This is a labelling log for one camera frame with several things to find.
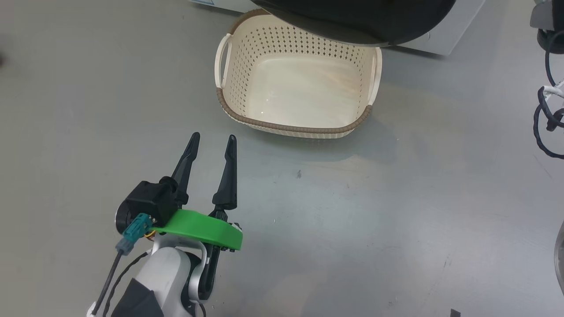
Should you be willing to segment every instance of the brown basket rim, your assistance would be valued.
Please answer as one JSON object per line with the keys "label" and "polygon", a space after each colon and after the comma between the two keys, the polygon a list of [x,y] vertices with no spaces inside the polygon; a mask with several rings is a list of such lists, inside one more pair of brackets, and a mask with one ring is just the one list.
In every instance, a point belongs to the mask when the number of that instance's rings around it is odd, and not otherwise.
{"label": "brown basket rim", "polygon": [[[241,25],[244,21],[250,19],[251,17],[255,17],[255,16],[259,16],[259,15],[269,15],[269,13],[266,12],[265,10],[263,10],[263,9],[256,9],[256,10],[252,10],[252,11],[249,11],[247,13],[244,13],[243,15],[241,15],[237,19],[237,21],[235,21],[233,27],[231,27],[231,29],[229,31],[229,34],[234,34],[235,31],[237,31],[237,28],[239,27],[239,25]],[[366,108],[364,109],[364,112],[360,115],[360,117],[358,119],[356,119],[353,123],[346,125],[346,126],[343,126],[343,127],[328,127],[328,128],[302,127],[302,126],[273,124],[273,123],[270,123],[270,122],[255,120],[255,119],[251,119],[251,118],[247,118],[247,117],[244,117],[242,115],[239,115],[235,111],[233,111],[233,109],[231,109],[231,107],[229,107],[229,105],[225,101],[225,97],[223,96],[223,89],[221,89],[221,88],[217,88],[217,98],[219,100],[219,103],[223,107],[223,110],[225,110],[225,112],[230,117],[232,117],[233,119],[235,119],[237,121],[241,121],[245,124],[265,127],[265,128],[268,128],[268,129],[290,131],[290,132],[297,132],[297,133],[337,134],[337,133],[348,132],[350,130],[357,128],[364,120],[366,120],[366,118],[370,115],[370,111],[372,110],[372,105],[367,105]]]}

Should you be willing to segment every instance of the basket handle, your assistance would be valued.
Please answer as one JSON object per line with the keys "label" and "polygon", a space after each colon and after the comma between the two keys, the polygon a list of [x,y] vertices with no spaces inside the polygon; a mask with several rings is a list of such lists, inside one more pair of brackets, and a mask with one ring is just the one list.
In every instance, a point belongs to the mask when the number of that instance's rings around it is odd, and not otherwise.
{"label": "basket handle", "polygon": [[376,101],[380,79],[382,77],[382,50],[376,47],[376,53],[372,57],[372,76],[370,77],[370,92],[368,94],[368,104],[372,105]]}
{"label": "basket handle", "polygon": [[[231,46],[232,46],[230,38],[231,38],[231,34],[227,33],[227,35],[224,36],[221,42],[219,43],[219,47],[217,48],[217,53],[215,53],[215,67],[214,67],[215,86],[221,89],[225,87],[225,80],[227,78],[227,68],[229,67],[229,57],[231,55]],[[225,52],[225,48],[227,47],[228,44],[229,47],[227,50],[227,59],[225,61],[225,69],[223,70],[223,75],[222,75],[221,61],[223,59],[223,52]]]}

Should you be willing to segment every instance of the white appliance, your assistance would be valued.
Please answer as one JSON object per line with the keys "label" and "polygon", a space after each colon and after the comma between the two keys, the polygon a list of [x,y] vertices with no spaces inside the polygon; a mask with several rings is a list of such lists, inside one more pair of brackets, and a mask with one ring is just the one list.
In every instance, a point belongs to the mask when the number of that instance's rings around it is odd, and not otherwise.
{"label": "white appliance", "polygon": [[[190,1],[238,12],[247,12],[258,8],[250,0]],[[485,1],[457,0],[448,15],[434,29],[400,46],[440,55],[449,55]]]}

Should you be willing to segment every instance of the plastic basket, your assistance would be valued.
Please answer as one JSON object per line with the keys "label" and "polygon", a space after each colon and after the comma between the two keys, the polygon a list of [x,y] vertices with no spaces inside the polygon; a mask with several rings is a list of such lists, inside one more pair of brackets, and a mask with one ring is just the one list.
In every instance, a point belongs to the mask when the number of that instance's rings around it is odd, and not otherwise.
{"label": "plastic basket", "polygon": [[231,118],[300,138],[351,133],[370,114],[381,72],[380,49],[320,38],[264,10],[243,14],[215,56],[217,95]]}

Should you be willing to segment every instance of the blue connector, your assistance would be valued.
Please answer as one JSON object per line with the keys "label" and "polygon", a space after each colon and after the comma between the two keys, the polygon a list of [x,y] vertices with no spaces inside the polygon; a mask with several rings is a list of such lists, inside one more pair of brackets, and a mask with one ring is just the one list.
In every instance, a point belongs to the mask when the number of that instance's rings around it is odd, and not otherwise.
{"label": "blue connector", "polygon": [[151,216],[143,213],[138,214],[124,231],[124,237],[121,238],[120,242],[116,245],[116,249],[118,251],[123,251],[125,256],[128,255],[131,250],[133,250],[133,246],[137,240],[141,239],[143,235],[148,233],[151,230],[152,225],[153,222],[151,220]]}

